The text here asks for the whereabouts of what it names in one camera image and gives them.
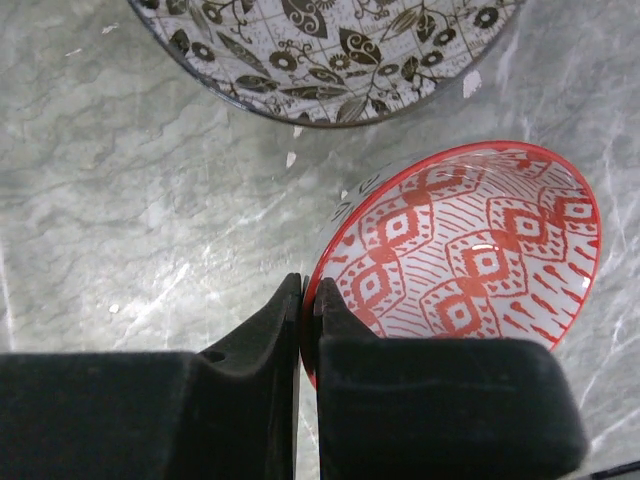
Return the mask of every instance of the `floral pattern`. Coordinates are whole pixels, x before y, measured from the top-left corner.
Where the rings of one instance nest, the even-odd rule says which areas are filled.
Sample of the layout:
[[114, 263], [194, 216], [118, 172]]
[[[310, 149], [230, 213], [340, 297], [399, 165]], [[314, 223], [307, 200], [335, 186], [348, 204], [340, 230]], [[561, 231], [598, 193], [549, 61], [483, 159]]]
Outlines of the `floral pattern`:
[[525, 0], [129, 0], [189, 73], [296, 123], [365, 124], [477, 61]]

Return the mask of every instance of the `white paint chip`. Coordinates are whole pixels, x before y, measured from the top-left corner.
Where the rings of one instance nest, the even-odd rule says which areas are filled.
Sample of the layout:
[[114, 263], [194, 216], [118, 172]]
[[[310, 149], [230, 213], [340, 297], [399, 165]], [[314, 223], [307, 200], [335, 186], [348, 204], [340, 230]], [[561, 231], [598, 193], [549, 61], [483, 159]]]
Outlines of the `white paint chip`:
[[82, 51], [81, 48], [76, 48], [73, 52], [65, 53], [65, 57], [70, 57], [71, 55], [75, 55], [76, 53], [80, 53]]
[[464, 98], [469, 98], [471, 95], [476, 93], [481, 86], [482, 77], [480, 76], [480, 72], [477, 70], [469, 72], [467, 76], [464, 77], [464, 82], [462, 85], [462, 96]]
[[291, 168], [291, 166], [296, 163], [296, 152], [287, 153], [287, 168]]
[[113, 23], [109, 26], [106, 26], [102, 29], [102, 34], [106, 35], [107, 33], [111, 33], [113, 30], [115, 30], [116, 28], [118, 28], [120, 26], [120, 24], [118, 22]]

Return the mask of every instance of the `red bowl rim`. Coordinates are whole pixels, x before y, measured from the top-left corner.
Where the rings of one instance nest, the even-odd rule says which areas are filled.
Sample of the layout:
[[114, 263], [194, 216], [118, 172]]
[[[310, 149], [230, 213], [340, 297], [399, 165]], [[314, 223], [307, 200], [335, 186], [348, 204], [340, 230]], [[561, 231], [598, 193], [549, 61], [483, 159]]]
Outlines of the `red bowl rim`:
[[595, 259], [595, 262], [594, 262], [594, 268], [593, 268], [593, 273], [592, 273], [593, 277], [591, 279], [591, 283], [587, 287], [587, 291], [584, 294], [584, 300], [580, 304], [580, 307], [578, 308], [578, 311], [573, 316], [573, 319], [571, 320], [571, 323], [569, 323], [569, 326], [567, 327], [567, 329], [560, 336], [560, 338], [558, 338], [558, 341], [553, 344], [553, 346], [551, 347], [551, 350], [553, 350], [562, 341], [564, 336], [571, 329], [571, 327], [573, 326], [574, 322], [576, 321], [576, 318], [578, 318], [578, 316], [580, 315], [580, 312], [582, 311], [582, 308], [584, 307], [584, 304], [586, 303], [586, 299], [589, 297], [589, 294], [591, 293], [591, 289], [593, 288], [593, 284], [595, 282], [595, 276], [596, 276], [596, 273], [598, 271], [598, 267], [600, 265], [600, 253], [601, 253], [601, 250], [602, 250], [602, 245], [601, 245], [601, 240], [602, 240], [602, 222], [601, 222], [601, 218], [600, 218], [600, 210], [598, 208], [598, 203], [596, 201], [596, 197], [595, 197], [595, 195], [593, 193], [593, 190], [591, 189], [591, 186], [589, 185], [587, 180], [584, 178], [582, 173], [580, 173], [580, 171], [572, 163], [570, 163], [567, 159], [565, 159], [564, 157], [560, 156], [559, 154], [557, 154], [555, 152], [552, 152], [551, 150], [548, 150], [548, 149], [546, 149], [544, 147], [541, 147], [539, 145], [533, 145], [533, 144], [530, 144], [530, 143], [518, 142], [518, 141], [513, 141], [513, 140], [488, 140], [488, 141], [477, 142], [477, 143], [469, 143], [469, 144], [466, 144], [466, 145], [462, 145], [462, 146], [459, 146], [459, 147], [454, 147], [454, 148], [451, 148], [449, 150], [445, 150], [443, 152], [439, 152], [439, 153], [436, 153], [436, 154], [431, 155], [429, 157], [423, 158], [422, 160], [417, 161], [413, 165], [405, 168], [401, 172], [397, 173], [396, 175], [394, 175], [391, 178], [389, 178], [388, 180], [386, 180], [376, 190], [374, 190], [371, 194], [369, 194], [369, 196], [367, 196], [360, 203], [360, 205], [358, 205], [354, 209], [354, 211], [351, 212], [351, 214], [342, 222], [342, 224], [340, 225], [340, 227], [338, 228], [336, 233], [331, 238], [331, 241], [329, 242], [327, 247], [324, 249], [322, 255], [320, 256], [320, 258], [318, 260], [318, 262], [316, 263], [316, 266], [314, 267], [313, 273], [311, 274], [311, 277], [309, 278], [309, 283], [307, 285], [307, 289], [304, 292], [304, 299], [303, 299], [303, 303], [302, 303], [302, 324], [301, 324], [301, 328], [300, 328], [300, 335], [301, 335], [300, 336], [300, 340], [301, 340], [300, 341], [300, 354], [302, 356], [302, 362], [304, 364], [304, 368], [305, 368], [305, 370], [307, 372], [307, 375], [308, 375], [309, 379], [311, 380], [311, 383], [313, 384], [314, 388], [316, 387], [316, 378], [315, 378], [315, 372], [314, 372], [315, 366], [311, 365], [311, 361], [308, 360], [308, 356], [309, 356], [309, 353], [310, 353], [310, 345], [308, 345], [308, 342], [305, 342], [304, 340], [309, 338], [309, 335], [308, 335], [309, 334], [309, 329], [308, 329], [308, 327], [309, 327], [309, 323], [310, 323], [309, 322], [310, 321], [310, 315], [311, 315], [311, 311], [312, 311], [312, 307], [313, 307], [313, 301], [315, 300], [315, 293], [316, 293], [316, 290], [318, 289], [318, 284], [320, 283], [320, 274], [322, 273], [322, 269], [323, 269], [324, 265], [326, 264], [329, 256], [333, 253], [335, 248], [338, 246], [338, 243], [340, 242], [340, 240], [342, 239], [342, 237], [344, 236], [346, 231], [380, 197], [382, 197], [391, 188], [393, 188], [394, 186], [396, 186], [398, 183], [402, 182], [406, 178], [410, 177], [411, 175], [413, 175], [417, 171], [423, 169], [424, 167], [426, 167], [428, 165], [435, 164], [435, 163], [441, 162], [443, 160], [446, 160], [449, 157], [462, 155], [464, 153], [471, 152], [471, 151], [476, 151], [476, 150], [480, 150], [480, 149], [493, 149], [493, 150], [497, 150], [497, 151], [504, 151], [504, 150], [510, 150], [510, 149], [520, 149], [520, 150], [524, 150], [524, 151], [526, 151], [528, 153], [537, 153], [540, 156], [543, 156], [545, 158], [550, 159], [551, 161], [559, 163], [564, 168], [566, 168], [574, 176], [574, 178], [578, 181], [578, 183], [580, 183], [580, 185], [585, 189], [591, 204], [595, 207], [596, 223], [597, 223], [597, 227], [598, 227], [598, 234], [597, 234], [598, 235], [598, 251], [596, 252], [596, 259]]

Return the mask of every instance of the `marble countertop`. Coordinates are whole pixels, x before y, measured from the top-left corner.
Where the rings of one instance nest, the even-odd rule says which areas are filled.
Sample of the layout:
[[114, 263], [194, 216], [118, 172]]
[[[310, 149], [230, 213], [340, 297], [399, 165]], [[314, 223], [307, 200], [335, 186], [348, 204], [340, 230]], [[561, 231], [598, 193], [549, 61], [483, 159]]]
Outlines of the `marble countertop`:
[[[592, 439], [584, 471], [640, 451], [640, 27], [636, 0], [530, 0], [477, 70], [382, 124], [294, 129], [191, 79], [127, 3], [0, 3], [0, 349], [202, 349], [255, 312], [343, 191], [390, 161], [537, 143], [593, 186], [592, 295], [555, 353]], [[302, 381], [298, 478], [318, 478]]]

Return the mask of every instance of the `table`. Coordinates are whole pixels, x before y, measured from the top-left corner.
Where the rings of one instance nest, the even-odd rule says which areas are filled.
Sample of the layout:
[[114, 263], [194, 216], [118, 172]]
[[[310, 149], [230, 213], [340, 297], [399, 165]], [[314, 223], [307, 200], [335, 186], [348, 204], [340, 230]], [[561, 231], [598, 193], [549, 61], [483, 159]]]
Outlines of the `table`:
[[[530, 0], [462, 82], [379, 125], [294, 129], [227, 105], [125, 1], [0, 4], [0, 345], [4, 351], [202, 349], [256, 311], [359, 180], [486, 139], [572, 161], [602, 213], [600, 271], [556, 349], [592, 454], [640, 451], [640, 6]], [[318, 478], [303, 379], [298, 471]]]

